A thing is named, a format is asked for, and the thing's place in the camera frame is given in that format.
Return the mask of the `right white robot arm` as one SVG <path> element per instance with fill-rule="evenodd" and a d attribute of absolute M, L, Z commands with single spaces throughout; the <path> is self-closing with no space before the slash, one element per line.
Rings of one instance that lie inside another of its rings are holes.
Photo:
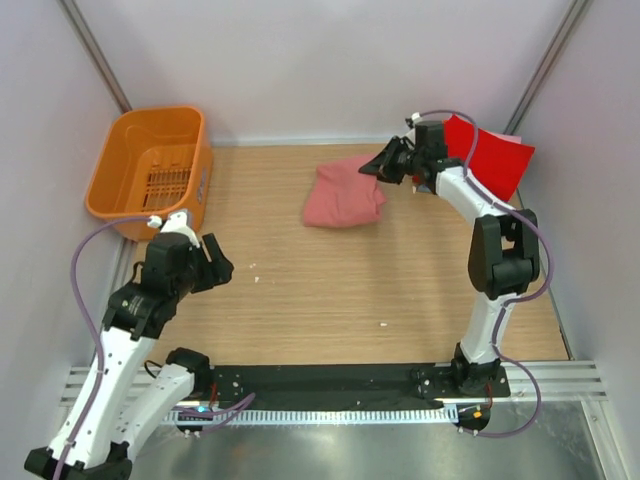
<path fill-rule="evenodd" d="M 477 296 L 449 378 L 461 395 L 485 393 L 499 376 L 500 345 L 515 303 L 540 273 L 536 215 L 499 200 L 468 164 L 451 156 L 441 122 L 423 122 L 392 137 L 359 171 L 390 184 L 415 177 L 472 226 L 467 271 Z"/>

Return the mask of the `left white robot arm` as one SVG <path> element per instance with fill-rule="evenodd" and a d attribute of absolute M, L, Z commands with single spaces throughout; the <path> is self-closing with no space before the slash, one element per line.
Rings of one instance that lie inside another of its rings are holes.
<path fill-rule="evenodd" d="M 28 453 L 25 470 L 41 479 L 129 478 L 140 447 L 166 414 L 187 397 L 204 398 L 214 383 L 208 356 L 177 348 L 126 405 L 139 366 L 179 302 L 229 283 L 233 270 L 213 234 L 155 235 L 142 269 L 109 299 L 96 358 L 67 420 L 48 445 Z"/>

